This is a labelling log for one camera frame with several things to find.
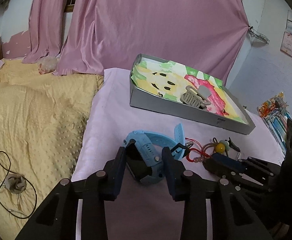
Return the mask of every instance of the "blue smartwatch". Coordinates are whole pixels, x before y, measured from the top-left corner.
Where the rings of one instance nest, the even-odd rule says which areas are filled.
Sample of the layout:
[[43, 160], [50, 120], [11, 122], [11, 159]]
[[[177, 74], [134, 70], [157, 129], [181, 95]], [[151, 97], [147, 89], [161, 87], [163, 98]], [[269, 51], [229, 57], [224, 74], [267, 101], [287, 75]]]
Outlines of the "blue smartwatch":
[[156, 132], [136, 130], [124, 140], [127, 166], [134, 178], [142, 184], [155, 184], [164, 178], [162, 154], [154, 145], [169, 147], [175, 160], [181, 160], [185, 153], [185, 135], [182, 124], [176, 125], [174, 139]]

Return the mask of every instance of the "white wall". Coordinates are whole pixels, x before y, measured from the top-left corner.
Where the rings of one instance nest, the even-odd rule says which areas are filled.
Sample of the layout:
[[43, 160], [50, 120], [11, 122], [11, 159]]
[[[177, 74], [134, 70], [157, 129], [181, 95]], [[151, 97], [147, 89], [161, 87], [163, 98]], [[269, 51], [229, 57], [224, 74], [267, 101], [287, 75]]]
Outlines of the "white wall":
[[28, 30], [28, 17], [33, 0], [11, 0], [4, 12], [0, 36], [2, 42], [9, 42], [10, 37]]
[[[3, 43], [9, 42], [11, 36], [28, 30], [30, 8], [33, 0], [11, 0], [8, 9], [0, 7], [0, 36]], [[62, 40], [65, 41], [72, 13], [65, 13], [63, 18]]]
[[65, 43], [68, 35], [68, 30], [70, 27], [71, 18], [73, 16], [72, 12], [64, 13], [62, 20], [62, 44]]
[[270, 39], [269, 45], [255, 41], [230, 92], [249, 111], [283, 91], [292, 116], [292, 58], [280, 51], [289, 6], [284, 0], [266, 0], [258, 32]]
[[[247, 19], [250, 26], [253, 26], [255, 30], [258, 29], [262, 12], [264, 8], [265, 0], [243, 0], [244, 9], [247, 15]], [[227, 78], [226, 87], [229, 88], [240, 71], [249, 51], [252, 47], [253, 39], [246, 36], [244, 44], [235, 60], [235, 63], [230, 70]]]

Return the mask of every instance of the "painted eye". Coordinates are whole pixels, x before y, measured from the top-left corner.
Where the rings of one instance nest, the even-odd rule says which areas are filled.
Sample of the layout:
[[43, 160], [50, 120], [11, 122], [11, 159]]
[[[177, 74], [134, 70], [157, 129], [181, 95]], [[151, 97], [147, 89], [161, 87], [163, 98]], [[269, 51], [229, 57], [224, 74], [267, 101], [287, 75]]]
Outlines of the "painted eye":
[[152, 83], [153, 87], [157, 88], [159, 90], [159, 88], [156, 86], [156, 84]]

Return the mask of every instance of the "crumpled cloth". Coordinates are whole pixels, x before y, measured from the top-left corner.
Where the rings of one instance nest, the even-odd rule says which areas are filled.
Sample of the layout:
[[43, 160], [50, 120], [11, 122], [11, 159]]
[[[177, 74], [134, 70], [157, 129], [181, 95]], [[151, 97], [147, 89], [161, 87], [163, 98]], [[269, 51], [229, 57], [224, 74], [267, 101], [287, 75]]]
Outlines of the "crumpled cloth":
[[4, 184], [13, 194], [22, 193], [26, 188], [26, 180], [19, 174], [8, 174], [4, 180]]

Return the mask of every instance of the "yellow bead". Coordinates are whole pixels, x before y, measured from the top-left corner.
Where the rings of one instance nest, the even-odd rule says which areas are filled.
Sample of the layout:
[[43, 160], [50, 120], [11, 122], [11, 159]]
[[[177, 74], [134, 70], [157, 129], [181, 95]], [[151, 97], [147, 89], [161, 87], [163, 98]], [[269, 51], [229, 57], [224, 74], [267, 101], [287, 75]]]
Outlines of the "yellow bead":
[[222, 154], [225, 151], [225, 145], [218, 143], [215, 147], [215, 152]]

